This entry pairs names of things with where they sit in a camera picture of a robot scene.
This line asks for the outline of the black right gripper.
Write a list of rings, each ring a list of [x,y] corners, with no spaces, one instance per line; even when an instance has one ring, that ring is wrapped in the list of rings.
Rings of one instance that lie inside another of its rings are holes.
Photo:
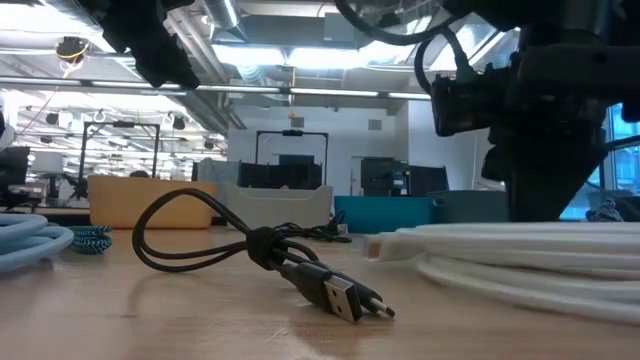
[[[618,103],[625,122],[640,123],[640,27],[611,27],[601,34],[524,27],[510,70],[508,116],[491,128],[493,145],[558,135],[572,121],[596,123],[605,108]],[[541,176],[531,150],[500,145],[492,152],[511,222],[558,220],[606,156],[600,145],[557,148]]]

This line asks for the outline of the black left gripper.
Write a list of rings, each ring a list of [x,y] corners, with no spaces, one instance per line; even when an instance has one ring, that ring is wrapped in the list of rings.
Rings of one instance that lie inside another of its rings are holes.
[[[136,70],[154,88],[173,83],[196,89],[199,78],[185,50],[164,26],[168,12],[193,0],[82,0],[82,8],[101,27],[102,37],[119,53],[134,53]]]

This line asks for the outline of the striped fabric object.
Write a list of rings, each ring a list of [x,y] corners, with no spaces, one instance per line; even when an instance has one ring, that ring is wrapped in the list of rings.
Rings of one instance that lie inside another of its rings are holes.
[[[624,222],[613,199],[607,199],[596,209],[588,210],[585,216],[589,222]]]

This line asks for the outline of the dark grey plastic bin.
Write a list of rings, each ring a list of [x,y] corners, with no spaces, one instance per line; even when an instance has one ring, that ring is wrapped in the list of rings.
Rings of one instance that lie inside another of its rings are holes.
[[[501,191],[459,190],[431,193],[434,222],[501,223],[509,221],[507,195]]]

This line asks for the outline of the yellow plastic bin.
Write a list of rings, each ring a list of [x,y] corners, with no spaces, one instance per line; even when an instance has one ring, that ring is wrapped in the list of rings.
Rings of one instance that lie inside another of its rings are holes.
[[[195,188],[215,195],[213,183],[160,180],[140,177],[90,175],[88,199],[92,225],[132,229],[142,213],[161,196],[183,188]],[[196,198],[181,195],[165,204],[149,220],[152,229],[204,229],[214,211]]]

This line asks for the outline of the long ceiling light strip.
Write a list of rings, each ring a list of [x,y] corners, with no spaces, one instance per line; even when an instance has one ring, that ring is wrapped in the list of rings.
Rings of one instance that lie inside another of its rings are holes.
[[[0,76],[0,85],[18,87],[59,87],[59,88],[91,88],[95,92],[108,92],[111,90],[137,91],[150,94],[179,94],[185,95],[189,89],[178,84],[164,84],[160,87],[153,87],[144,82],[127,82],[111,80],[89,80],[89,79],[63,79],[63,78],[38,78],[38,77],[17,77]],[[195,88],[200,92],[225,92],[242,94],[262,94],[262,95],[303,95],[303,96],[333,96],[333,97],[354,97],[354,98],[376,98],[390,100],[414,100],[429,101],[431,97],[423,93],[395,92],[395,91],[373,91],[373,90],[349,90],[349,89],[326,89],[326,88],[305,88],[289,86],[248,86],[248,85],[226,85],[226,84],[205,84]]]

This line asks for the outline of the teal plastic bin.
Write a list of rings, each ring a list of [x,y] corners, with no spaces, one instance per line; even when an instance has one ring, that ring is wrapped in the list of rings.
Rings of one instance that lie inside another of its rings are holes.
[[[393,232],[415,228],[434,221],[434,203],[428,197],[335,196],[337,212],[345,213],[343,222],[354,234]]]

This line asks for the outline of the black cabinet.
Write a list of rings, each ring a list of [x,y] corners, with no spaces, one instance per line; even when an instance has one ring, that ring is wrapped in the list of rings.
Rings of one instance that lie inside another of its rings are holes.
[[[364,158],[360,170],[364,196],[425,197],[449,190],[445,167],[414,166],[392,158]]]

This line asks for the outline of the pale grey plastic bin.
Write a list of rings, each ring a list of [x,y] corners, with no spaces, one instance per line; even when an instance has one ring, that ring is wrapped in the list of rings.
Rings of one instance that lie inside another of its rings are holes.
[[[331,216],[333,188],[315,190],[243,188],[226,185],[224,204],[250,228],[294,223],[303,228],[326,225]]]

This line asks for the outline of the black monitor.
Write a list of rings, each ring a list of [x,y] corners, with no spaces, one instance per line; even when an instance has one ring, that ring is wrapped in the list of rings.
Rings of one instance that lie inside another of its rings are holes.
[[[0,151],[0,189],[25,184],[29,154],[29,147],[8,147]]]

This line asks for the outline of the black rig frame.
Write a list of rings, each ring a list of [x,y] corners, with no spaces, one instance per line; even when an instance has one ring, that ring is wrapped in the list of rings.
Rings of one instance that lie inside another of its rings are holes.
[[[275,134],[284,137],[304,137],[304,136],[321,136],[325,140],[324,144],[324,161],[323,161],[323,184],[327,182],[327,163],[328,163],[328,148],[329,148],[329,134],[326,132],[308,132],[303,130],[257,130],[255,135],[255,152],[254,152],[254,164],[259,163],[259,149],[260,149],[260,137],[263,134]]]
[[[154,140],[154,150],[153,150],[153,162],[152,162],[152,172],[151,176],[155,177],[157,175],[157,163],[158,163],[158,153],[159,153],[159,143],[160,143],[160,125],[159,124],[150,124],[150,123],[136,123],[132,121],[124,121],[124,120],[115,120],[110,122],[97,122],[90,121],[85,122],[83,126],[82,133],[82,142],[81,142],[81,152],[79,157],[79,170],[77,180],[81,181],[84,179],[84,165],[85,165],[85,157],[87,151],[87,142],[90,138],[94,136],[94,134],[89,134],[89,129],[92,126],[96,126],[98,129],[103,129],[105,126],[111,126],[113,128],[153,128],[155,130],[155,134],[152,136]]]

